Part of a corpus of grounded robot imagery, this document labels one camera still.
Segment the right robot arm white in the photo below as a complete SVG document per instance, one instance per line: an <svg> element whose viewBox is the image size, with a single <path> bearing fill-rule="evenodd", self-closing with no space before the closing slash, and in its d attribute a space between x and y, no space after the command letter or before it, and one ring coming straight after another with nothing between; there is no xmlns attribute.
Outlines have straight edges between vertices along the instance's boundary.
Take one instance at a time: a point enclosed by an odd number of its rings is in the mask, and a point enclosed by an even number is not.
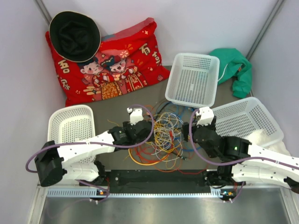
<svg viewBox="0 0 299 224"><path fill-rule="evenodd" d="M299 192L299 159L236 136L220 136L214 123L183 123L181 132L199 158L217 167L222 184L265 183Z"/></svg>

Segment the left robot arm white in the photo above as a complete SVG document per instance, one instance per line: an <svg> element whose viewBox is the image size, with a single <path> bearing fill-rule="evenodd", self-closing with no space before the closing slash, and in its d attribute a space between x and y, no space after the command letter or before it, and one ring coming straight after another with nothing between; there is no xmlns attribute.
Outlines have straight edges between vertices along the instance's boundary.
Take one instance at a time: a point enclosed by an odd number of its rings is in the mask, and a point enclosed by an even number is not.
<svg viewBox="0 0 299 224"><path fill-rule="evenodd" d="M104 165L99 161L82 163L81 160L134 148L152 140L152 122L142 120L135 124L124 122L122 127L114 127L82 141L59 145L49 141L35 157L40 185L49 187L61 180L80 180L101 185L106 179Z"/></svg>

